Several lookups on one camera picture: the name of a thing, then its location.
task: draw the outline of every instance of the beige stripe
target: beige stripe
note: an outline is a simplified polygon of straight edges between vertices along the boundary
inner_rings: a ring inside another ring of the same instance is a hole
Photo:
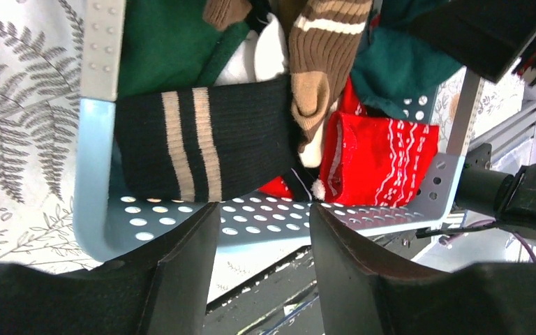
[[[161,94],[165,112],[165,135],[167,148],[174,166],[180,191],[180,200],[194,201],[194,179],[188,164],[184,149],[184,139],[181,136],[181,121],[179,118],[179,100],[177,92]]]
[[[212,136],[209,92],[206,88],[199,88],[193,89],[192,93],[194,96],[194,110],[196,113],[198,146],[202,153],[204,168],[207,171],[207,180],[209,182],[209,201],[220,201],[223,197],[221,167]]]
[[[341,0],[332,1],[312,1],[311,8],[315,13],[337,12],[340,14],[350,15],[364,15],[371,10],[371,6],[365,1],[365,3],[348,3]]]

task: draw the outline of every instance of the teal fabric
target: teal fabric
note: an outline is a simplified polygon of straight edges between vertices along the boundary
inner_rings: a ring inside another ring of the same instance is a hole
[[[358,53],[350,71],[352,84],[363,104],[381,109],[389,117],[405,119],[400,105],[404,98],[429,92],[462,67],[444,52],[405,32],[414,17],[444,2],[388,0],[383,3],[373,42]]]
[[[118,97],[212,86],[245,39],[245,22],[221,33],[202,19],[206,0],[128,0]]]

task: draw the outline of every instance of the gray basket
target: gray basket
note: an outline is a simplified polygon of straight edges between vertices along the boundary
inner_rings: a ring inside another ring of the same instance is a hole
[[[124,2],[88,0],[81,77],[79,142],[73,228],[79,245],[105,261],[132,251],[183,222],[203,204],[136,200],[113,159]],[[321,204],[365,236],[432,227],[453,203],[483,81],[468,71],[446,154],[438,154],[407,206]],[[436,90],[403,101],[409,120],[430,122]],[[309,244],[309,203],[251,193],[221,204],[218,253],[270,244]]]

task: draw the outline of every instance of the basket hole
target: basket hole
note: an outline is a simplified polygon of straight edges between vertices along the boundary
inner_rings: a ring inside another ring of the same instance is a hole
[[[281,228],[277,225],[268,225],[266,226],[266,229],[270,230],[271,232],[280,232]]]
[[[293,225],[292,223],[287,223],[286,228],[288,228],[290,230],[299,230],[299,229],[301,229],[301,227],[299,227],[298,225]]]
[[[153,211],[156,212],[156,213],[167,213],[169,211],[169,209],[167,207],[163,207],[163,206],[155,206],[155,207],[153,207]]]
[[[180,207],[177,207],[177,210],[182,212],[182,213],[192,213],[192,211],[194,209],[188,207],[188,206],[180,206]]]
[[[147,224],[147,220],[143,218],[132,218],[129,222],[131,223],[131,225],[136,225],[138,227],[140,227],[141,225]]]
[[[246,230],[252,234],[260,234],[260,229],[257,227],[246,227]]]
[[[237,229],[234,229],[234,228],[229,228],[229,227],[226,227],[226,228],[223,228],[221,230],[223,232],[223,234],[226,234],[226,235],[237,235]]]
[[[159,223],[162,225],[174,225],[175,220],[173,218],[160,218]]]
[[[150,232],[138,232],[135,234],[135,237],[139,241],[151,241],[155,236]]]
[[[140,213],[139,207],[127,207],[124,210],[126,211],[126,213],[130,213],[130,214]]]

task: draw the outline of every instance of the purple cable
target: purple cable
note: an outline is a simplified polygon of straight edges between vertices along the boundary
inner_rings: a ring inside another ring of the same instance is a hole
[[[474,228],[474,227],[479,227],[479,226],[482,226],[482,225],[488,225],[490,223],[494,222],[494,219],[492,218],[487,218],[487,219],[484,219],[484,220],[480,220],[480,221],[476,221],[474,223],[472,223],[471,225],[467,226],[468,228]],[[462,237],[463,234],[453,234],[449,237],[439,237],[438,239],[438,243],[441,245],[441,246],[449,246],[451,245],[451,243],[453,243],[456,239],[458,239],[459,237]]]
[[[529,245],[529,243],[527,243],[527,241],[525,241],[525,239],[524,239],[521,235],[519,235],[519,234],[517,234],[517,233],[515,233],[515,232],[512,233],[512,236],[514,236],[516,239],[519,240],[519,242],[521,243],[521,245],[523,246],[523,248],[525,248],[525,250],[527,250],[527,253],[529,254],[529,257],[531,258],[531,260],[532,260],[534,263],[536,263],[536,255],[535,255],[535,253],[533,252],[533,249],[531,248],[531,246]]]

